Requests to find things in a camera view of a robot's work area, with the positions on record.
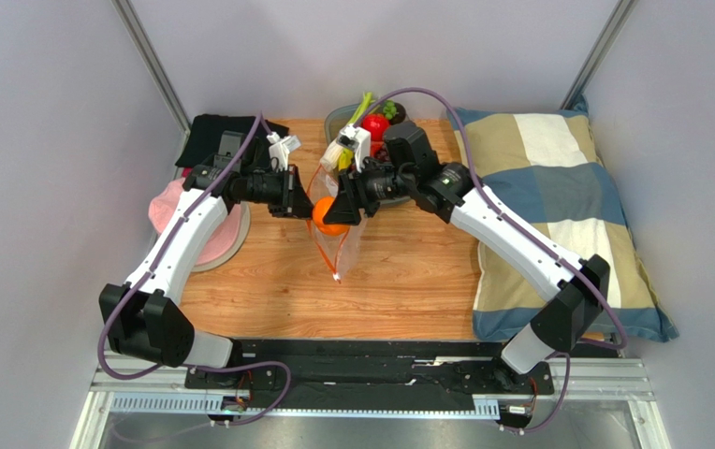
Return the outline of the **orange fruit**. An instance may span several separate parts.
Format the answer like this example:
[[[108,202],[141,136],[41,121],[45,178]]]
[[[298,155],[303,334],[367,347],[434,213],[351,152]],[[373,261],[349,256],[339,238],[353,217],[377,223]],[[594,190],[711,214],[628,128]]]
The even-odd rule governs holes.
[[[324,196],[316,201],[313,208],[312,220],[314,226],[319,232],[327,236],[340,236],[349,230],[346,224],[326,224],[324,219],[333,205],[335,198],[333,196]]]

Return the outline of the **clear orange zip top bag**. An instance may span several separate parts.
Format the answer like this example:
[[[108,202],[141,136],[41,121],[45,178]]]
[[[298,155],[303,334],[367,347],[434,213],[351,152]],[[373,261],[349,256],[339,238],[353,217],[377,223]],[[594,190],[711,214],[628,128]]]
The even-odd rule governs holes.
[[[315,204],[324,196],[335,197],[337,191],[336,179],[319,165],[306,189],[308,197]],[[309,234],[335,282],[341,283],[347,272],[358,262],[360,242],[366,225],[367,221],[362,220],[359,225],[349,225],[346,233],[332,237],[319,232],[313,220],[307,223]]]

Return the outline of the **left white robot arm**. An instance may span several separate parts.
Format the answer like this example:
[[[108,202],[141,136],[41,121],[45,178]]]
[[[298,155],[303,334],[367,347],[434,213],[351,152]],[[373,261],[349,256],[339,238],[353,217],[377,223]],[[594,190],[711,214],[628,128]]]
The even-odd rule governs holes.
[[[221,136],[219,152],[186,177],[176,210],[144,262],[124,283],[109,283],[100,293],[104,345],[173,368],[228,364],[234,340],[195,329],[180,309],[182,291],[214,231],[240,203],[265,204],[277,218],[311,218],[314,205],[288,162],[300,145],[298,137],[276,133]]]

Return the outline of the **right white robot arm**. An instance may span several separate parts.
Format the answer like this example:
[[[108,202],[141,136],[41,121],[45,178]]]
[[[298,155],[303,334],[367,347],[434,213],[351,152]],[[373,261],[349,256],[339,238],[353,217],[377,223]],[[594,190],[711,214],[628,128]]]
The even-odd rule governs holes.
[[[470,169],[442,163],[425,131],[411,122],[384,133],[389,161],[370,156],[371,134],[348,124],[333,141],[353,153],[354,165],[338,175],[338,194],[323,216],[326,225],[359,225],[382,201],[411,198],[425,212],[473,236],[515,268],[546,302],[501,350],[501,360],[527,374],[555,353],[568,353],[601,314],[610,268],[594,255],[583,259],[523,221]]]

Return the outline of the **grey food tray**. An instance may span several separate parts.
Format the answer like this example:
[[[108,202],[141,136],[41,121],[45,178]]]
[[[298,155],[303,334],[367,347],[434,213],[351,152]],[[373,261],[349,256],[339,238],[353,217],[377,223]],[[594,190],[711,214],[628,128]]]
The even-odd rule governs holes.
[[[393,124],[409,121],[406,109],[401,103],[386,100],[381,106],[371,109],[372,101],[373,96],[368,93],[361,103],[335,109],[325,119],[325,137],[329,141],[329,145],[325,154],[320,158],[319,165],[323,176],[321,182],[330,196],[336,196],[337,194],[338,173],[353,165],[354,153],[351,150],[333,144],[333,141],[344,127],[355,123],[366,112],[368,130],[372,134],[369,157],[376,159],[380,163],[389,163],[390,157],[383,143],[382,133]]]

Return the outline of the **green white leek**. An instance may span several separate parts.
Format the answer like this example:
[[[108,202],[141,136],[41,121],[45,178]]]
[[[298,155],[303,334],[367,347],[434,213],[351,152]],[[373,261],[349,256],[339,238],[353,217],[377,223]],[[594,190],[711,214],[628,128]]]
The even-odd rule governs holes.
[[[355,123],[372,103],[372,92],[364,92],[359,104],[335,109],[326,117],[324,127],[328,147],[319,164],[333,176],[352,165],[356,148]]]

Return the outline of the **yellow bananas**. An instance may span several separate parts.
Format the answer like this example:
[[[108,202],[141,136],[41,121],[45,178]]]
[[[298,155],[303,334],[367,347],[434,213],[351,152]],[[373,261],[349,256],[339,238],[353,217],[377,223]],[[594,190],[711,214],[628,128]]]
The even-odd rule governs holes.
[[[353,165],[354,162],[354,152],[348,149],[342,149],[341,155],[338,159],[337,168],[339,171],[346,170]]]

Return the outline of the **pink hat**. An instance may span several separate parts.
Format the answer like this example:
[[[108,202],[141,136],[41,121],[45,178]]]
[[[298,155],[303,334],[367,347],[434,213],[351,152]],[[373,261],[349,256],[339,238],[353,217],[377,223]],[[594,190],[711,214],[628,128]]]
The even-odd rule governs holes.
[[[158,235],[165,231],[178,208],[183,182],[184,178],[171,181],[165,190],[150,202],[148,218]],[[192,271],[208,271],[231,259],[245,242],[250,224],[249,207],[246,204],[234,205],[225,220],[213,231]]]

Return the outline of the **red apple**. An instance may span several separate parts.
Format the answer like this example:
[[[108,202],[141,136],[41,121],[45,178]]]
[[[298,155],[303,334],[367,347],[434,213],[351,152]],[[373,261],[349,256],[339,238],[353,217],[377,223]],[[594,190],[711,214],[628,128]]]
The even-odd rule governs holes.
[[[360,126],[370,133],[371,141],[382,141],[390,121],[384,114],[372,113],[364,117]]]

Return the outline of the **black folded cloth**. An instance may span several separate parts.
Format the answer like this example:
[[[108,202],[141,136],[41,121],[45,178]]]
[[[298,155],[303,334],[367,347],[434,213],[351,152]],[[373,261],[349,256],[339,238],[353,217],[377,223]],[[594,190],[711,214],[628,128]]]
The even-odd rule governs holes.
[[[218,153],[221,137],[225,132],[247,135],[254,124],[255,116],[222,116],[202,114],[192,122],[191,133],[175,166],[192,168]],[[270,163],[268,135],[260,124],[255,139],[241,158],[242,167],[266,167]]]

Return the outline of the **plaid pillow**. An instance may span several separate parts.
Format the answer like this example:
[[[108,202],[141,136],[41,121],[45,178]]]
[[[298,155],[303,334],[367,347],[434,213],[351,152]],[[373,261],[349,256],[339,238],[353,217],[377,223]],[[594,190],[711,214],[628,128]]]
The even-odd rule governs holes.
[[[664,310],[615,182],[596,151],[588,104],[551,113],[457,110],[477,175],[521,219],[562,247],[610,265],[607,302],[630,338],[669,342],[679,329]]]

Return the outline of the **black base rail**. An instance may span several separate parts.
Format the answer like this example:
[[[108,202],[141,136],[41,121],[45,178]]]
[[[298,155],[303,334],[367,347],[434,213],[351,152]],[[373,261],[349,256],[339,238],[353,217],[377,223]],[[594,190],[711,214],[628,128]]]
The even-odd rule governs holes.
[[[245,373],[189,371],[188,389],[228,390],[263,408],[339,412],[468,412],[476,395],[529,401],[560,392],[550,365],[527,375],[503,367],[493,342],[258,340],[236,343]]]

